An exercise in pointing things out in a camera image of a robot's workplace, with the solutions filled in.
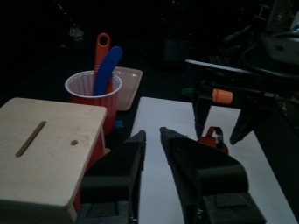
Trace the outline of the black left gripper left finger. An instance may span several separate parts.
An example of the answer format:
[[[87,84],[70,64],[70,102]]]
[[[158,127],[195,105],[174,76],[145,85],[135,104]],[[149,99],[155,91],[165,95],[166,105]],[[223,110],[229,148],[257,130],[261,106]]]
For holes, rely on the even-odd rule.
[[[146,132],[141,130],[85,175],[78,224],[139,224],[145,161]]]

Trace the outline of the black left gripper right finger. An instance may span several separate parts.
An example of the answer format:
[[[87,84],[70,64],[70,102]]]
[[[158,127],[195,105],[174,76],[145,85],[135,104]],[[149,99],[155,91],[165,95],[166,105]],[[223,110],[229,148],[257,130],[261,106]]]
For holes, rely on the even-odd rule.
[[[161,128],[161,139],[182,203],[185,224],[266,224],[249,193],[249,176],[230,155],[219,127],[190,139]]]

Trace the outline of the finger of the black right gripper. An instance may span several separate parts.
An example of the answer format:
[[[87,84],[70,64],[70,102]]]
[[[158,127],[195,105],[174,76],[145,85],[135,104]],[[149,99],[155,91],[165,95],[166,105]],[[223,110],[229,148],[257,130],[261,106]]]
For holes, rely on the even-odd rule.
[[[197,97],[193,101],[197,136],[202,137],[205,125],[211,110],[211,100]]]
[[[249,135],[249,133],[258,128],[269,116],[270,110],[267,108],[243,108],[239,112],[237,125],[230,137],[230,143],[238,143]]]

